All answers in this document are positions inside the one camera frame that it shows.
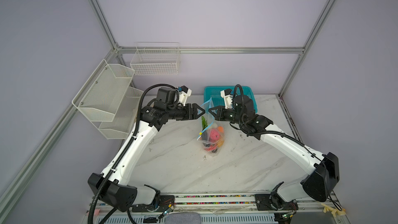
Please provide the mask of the pink toy fruit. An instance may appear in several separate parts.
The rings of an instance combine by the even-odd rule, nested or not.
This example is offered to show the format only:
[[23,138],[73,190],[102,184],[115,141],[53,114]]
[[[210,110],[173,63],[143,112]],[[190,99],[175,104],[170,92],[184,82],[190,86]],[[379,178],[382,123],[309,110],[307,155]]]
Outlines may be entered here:
[[222,138],[221,133],[218,131],[218,129],[211,129],[210,134],[209,134],[209,141],[211,143],[217,143],[219,140]]

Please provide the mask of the clear zip top bag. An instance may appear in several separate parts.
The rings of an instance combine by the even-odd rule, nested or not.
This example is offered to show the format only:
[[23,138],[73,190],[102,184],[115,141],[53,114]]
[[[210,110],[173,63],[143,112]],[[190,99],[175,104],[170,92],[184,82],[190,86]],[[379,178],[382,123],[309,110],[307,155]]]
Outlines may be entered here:
[[212,98],[201,105],[205,114],[200,118],[201,130],[197,138],[202,149],[212,157],[221,151],[225,142],[223,126],[218,125],[214,116],[209,113],[209,109],[213,107]]

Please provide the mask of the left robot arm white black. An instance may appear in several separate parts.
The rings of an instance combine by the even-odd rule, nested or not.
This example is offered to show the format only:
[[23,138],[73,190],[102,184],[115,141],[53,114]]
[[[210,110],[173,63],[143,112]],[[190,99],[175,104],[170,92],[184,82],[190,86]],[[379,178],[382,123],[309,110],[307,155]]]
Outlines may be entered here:
[[116,156],[101,173],[93,173],[88,184],[94,193],[88,212],[89,224],[94,222],[98,201],[112,206],[103,218],[106,222],[116,212],[127,212],[136,205],[147,205],[156,210],[160,205],[160,191],[143,185],[131,186],[133,170],[144,149],[169,120],[196,120],[205,110],[196,103],[187,103],[192,91],[186,86],[156,84],[146,89],[138,103],[133,131]]

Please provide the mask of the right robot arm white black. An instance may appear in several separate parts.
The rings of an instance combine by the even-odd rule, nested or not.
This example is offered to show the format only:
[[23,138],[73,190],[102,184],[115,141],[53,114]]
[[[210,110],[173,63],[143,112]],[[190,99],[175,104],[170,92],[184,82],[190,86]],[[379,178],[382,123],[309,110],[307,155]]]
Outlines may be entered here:
[[243,95],[225,97],[225,106],[210,108],[217,121],[237,124],[249,137],[267,143],[294,161],[306,174],[288,183],[280,182],[269,195],[275,210],[301,198],[325,202],[340,180],[339,159],[329,152],[316,151],[286,134],[269,118],[256,113],[252,99]]

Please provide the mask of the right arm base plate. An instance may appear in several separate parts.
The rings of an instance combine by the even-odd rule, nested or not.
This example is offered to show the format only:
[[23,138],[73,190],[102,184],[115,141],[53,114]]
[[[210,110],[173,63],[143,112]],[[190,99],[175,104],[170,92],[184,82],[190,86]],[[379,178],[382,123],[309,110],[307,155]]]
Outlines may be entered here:
[[255,203],[259,211],[296,211],[297,202],[285,202],[277,194],[255,194]]

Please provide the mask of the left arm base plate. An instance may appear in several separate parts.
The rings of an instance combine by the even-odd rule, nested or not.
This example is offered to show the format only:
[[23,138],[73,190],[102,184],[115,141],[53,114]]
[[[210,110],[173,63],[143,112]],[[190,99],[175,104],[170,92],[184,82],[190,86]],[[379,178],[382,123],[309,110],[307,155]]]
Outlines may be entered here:
[[164,212],[169,205],[175,204],[174,195],[159,195],[150,204],[133,205],[130,210],[133,213]]

